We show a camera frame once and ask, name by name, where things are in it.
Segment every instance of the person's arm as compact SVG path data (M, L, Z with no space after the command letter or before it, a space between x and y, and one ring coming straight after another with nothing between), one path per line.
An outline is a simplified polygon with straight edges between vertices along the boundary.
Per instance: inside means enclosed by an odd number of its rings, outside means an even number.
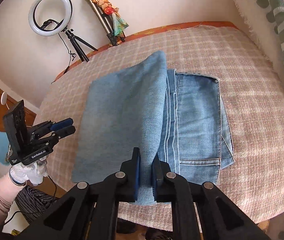
M26 182L18 186L12 182L9 173L0 178L0 231L3 229L4 221L8 216L10 207L15 197L25 187Z

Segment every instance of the white glove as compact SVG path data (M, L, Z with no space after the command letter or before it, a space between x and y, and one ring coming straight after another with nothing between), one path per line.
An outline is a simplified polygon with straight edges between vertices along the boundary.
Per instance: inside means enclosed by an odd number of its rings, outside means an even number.
M10 178L18 185L23 185L27 180L30 180L34 186L37 186L43 182L43 177L49 175L46 164L46 156L27 166L18 163L10 168Z

